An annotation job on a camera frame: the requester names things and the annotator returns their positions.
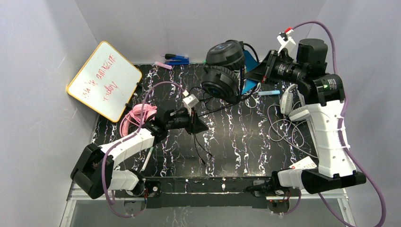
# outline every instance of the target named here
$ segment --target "white headphone ear cup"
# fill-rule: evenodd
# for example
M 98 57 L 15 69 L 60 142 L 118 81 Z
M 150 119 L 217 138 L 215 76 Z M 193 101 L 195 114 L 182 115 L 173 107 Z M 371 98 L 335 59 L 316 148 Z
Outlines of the white headphone ear cup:
M 290 112 L 291 112 L 291 109 L 292 109 L 292 99 L 294 98 L 294 95 L 292 94 L 292 93 L 289 93 L 288 95 L 287 95 L 287 100 L 286 100 L 286 110 L 285 110 L 285 113 L 284 113 L 284 115 L 285 116 L 287 116 Z
M 288 117 L 289 117 L 290 121 L 292 121 L 292 122 L 305 120 L 309 116 L 310 116 L 310 113 L 309 113 L 307 106 L 302 106 L 298 109 L 291 111 L 288 114 Z

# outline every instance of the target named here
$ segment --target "gray wall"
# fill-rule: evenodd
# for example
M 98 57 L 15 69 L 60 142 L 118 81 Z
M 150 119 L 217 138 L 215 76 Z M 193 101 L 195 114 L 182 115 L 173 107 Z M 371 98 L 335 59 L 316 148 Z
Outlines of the gray wall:
M 380 185 L 387 203 L 384 226 L 401 226 L 401 2 L 327 1 L 317 20 L 333 33 L 339 75 L 349 98 L 345 125 L 362 166 Z M 328 38 L 313 26 L 310 38 Z M 332 72 L 331 57 L 328 60 Z M 358 226 L 374 226 L 379 199 L 367 183 L 347 189 Z
M 212 46 L 227 39 L 251 43 L 263 58 L 270 49 L 279 47 L 276 37 L 280 31 L 299 21 L 315 19 L 325 3 L 322 0 L 76 2 L 96 40 L 107 40 L 135 63 L 163 61 L 161 56 L 165 53 L 203 62 Z M 300 28 L 298 37 L 305 38 L 310 28 Z
M 2 0 L 0 31 L 0 225 L 58 226 L 96 119 L 66 86 L 97 42 L 73 0 Z

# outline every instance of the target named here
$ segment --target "black table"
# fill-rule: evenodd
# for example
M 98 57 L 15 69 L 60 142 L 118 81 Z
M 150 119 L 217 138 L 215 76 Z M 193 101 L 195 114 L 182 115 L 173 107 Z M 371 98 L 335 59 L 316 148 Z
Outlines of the black table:
M 173 81 L 189 90 L 200 85 L 203 73 L 202 64 L 174 66 L 173 70 L 165 70 L 154 65 L 136 65 L 142 72 L 143 89 L 137 89 L 131 98 L 130 104 L 142 103 L 142 99 L 149 88 L 160 81 Z M 275 86 L 262 85 L 261 90 L 281 90 L 284 92 L 289 84 L 279 83 Z M 157 87 L 148 103 L 163 105 L 171 109 L 182 107 L 182 95 L 172 85 Z M 203 91 L 194 89 L 193 94 L 202 97 Z M 145 176 L 182 176 L 182 177 L 242 177 L 242 176 L 269 176 L 273 170 L 289 167 L 292 163 L 306 155 L 285 141 L 273 142 L 268 137 L 269 121 L 267 109 L 271 104 L 278 104 L 279 96 L 261 96 L 256 108 L 250 109 L 241 102 L 238 105 L 218 111 L 201 119 L 210 127 L 209 131 L 197 135 L 199 142 L 213 154 L 208 157 L 206 152 L 198 146 L 198 151 L 207 162 L 203 165 L 195 151 L 192 135 L 184 129 L 171 130 L 167 138 L 158 144 L 150 159 Z M 209 109 L 216 109 L 226 103 L 219 99 L 212 99 L 208 103 Z M 250 106 L 255 105 L 250 99 Z M 195 107 L 198 114 L 207 113 L 204 104 Z M 271 108 L 272 120 L 282 119 L 279 108 Z M 120 123 L 112 123 L 100 116 L 97 122 L 93 142 L 97 145 L 106 144 L 119 139 Z M 286 130 L 288 125 L 276 125 L 279 131 Z M 299 126 L 304 138 L 303 149 L 316 155 L 311 134 L 304 123 Z M 147 150 L 128 158 L 120 165 L 123 169 L 140 170 L 146 158 Z

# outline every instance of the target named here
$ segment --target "pink headphones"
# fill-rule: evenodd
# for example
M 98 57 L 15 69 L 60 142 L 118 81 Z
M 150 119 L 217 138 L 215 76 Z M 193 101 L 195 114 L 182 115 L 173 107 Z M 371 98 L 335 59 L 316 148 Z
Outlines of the pink headphones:
M 128 135 L 128 129 L 130 128 L 130 123 L 133 123 L 136 126 L 139 126 L 139 121 L 141 121 L 141 119 L 140 119 L 141 110 L 142 110 L 142 104 L 137 104 L 134 106 L 134 108 L 131 111 L 129 111 L 127 113 L 127 115 L 125 115 L 125 117 L 123 118 L 123 120 L 121 121 L 121 124 L 120 124 L 120 135 L 122 137 Z M 157 113 L 156 106 L 144 104 L 142 121 L 143 122 L 147 121 L 149 118 L 154 117 L 154 115 L 156 113 Z

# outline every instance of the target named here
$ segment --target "gray floor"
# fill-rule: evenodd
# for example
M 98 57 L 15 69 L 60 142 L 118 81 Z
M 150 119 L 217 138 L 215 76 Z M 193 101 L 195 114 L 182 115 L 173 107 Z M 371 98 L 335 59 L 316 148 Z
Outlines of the gray floor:
M 291 199 L 291 206 L 296 199 Z M 337 199 L 329 204 L 341 214 Z M 125 205 L 139 210 L 140 203 Z M 115 210 L 124 214 L 123 201 Z M 73 227 L 343 227 L 320 199 L 304 199 L 297 210 L 284 217 L 250 207 L 176 207 L 144 210 L 136 218 L 119 218 L 112 214 L 105 201 L 77 201 Z

